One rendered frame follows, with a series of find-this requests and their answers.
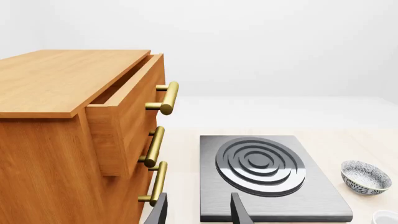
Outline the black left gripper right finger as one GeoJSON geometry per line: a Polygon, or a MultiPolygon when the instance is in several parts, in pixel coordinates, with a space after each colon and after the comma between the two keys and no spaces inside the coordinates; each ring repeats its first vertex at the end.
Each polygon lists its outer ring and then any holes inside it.
{"type": "Polygon", "coordinates": [[[254,224],[236,192],[231,194],[230,210],[233,224],[254,224]]]}

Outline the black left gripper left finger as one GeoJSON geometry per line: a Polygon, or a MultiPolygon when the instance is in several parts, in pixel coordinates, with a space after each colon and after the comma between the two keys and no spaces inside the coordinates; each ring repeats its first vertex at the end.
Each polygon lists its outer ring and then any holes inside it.
{"type": "Polygon", "coordinates": [[[165,224],[167,218],[167,194],[161,193],[144,224],[165,224]]]}

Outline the flat black stove plate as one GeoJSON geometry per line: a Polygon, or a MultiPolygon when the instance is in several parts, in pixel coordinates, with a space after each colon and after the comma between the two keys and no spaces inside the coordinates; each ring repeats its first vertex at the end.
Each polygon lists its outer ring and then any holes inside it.
{"type": "Polygon", "coordinates": [[[254,222],[353,219],[295,136],[200,136],[201,222],[230,222],[231,194],[239,195],[254,222]]]}

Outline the open wooden drawer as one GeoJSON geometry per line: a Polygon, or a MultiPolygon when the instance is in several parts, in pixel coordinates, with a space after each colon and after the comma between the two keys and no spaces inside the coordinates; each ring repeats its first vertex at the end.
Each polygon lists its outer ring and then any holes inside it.
{"type": "Polygon", "coordinates": [[[130,176],[156,128],[156,111],[146,103],[161,102],[165,84],[164,56],[147,55],[86,108],[99,168],[103,176],[130,176]]]}

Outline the wooden cabinet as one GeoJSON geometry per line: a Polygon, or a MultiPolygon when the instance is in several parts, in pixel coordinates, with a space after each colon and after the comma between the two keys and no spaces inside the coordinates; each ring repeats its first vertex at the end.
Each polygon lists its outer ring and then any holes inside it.
{"type": "Polygon", "coordinates": [[[104,224],[85,108],[149,50],[39,50],[0,60],[0,224],[104,224]]]}

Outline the patterned black white bowl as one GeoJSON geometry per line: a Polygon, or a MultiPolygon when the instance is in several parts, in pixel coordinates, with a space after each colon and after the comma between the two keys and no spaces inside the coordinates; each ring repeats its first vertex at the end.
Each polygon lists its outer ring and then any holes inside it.
{"type": "Polygon", "coordinates": [[[360,195],[379,195],[392,186],[391,178],[378,167],[361,161],[344,161],[340,165],[343,182],[360,195]]]}

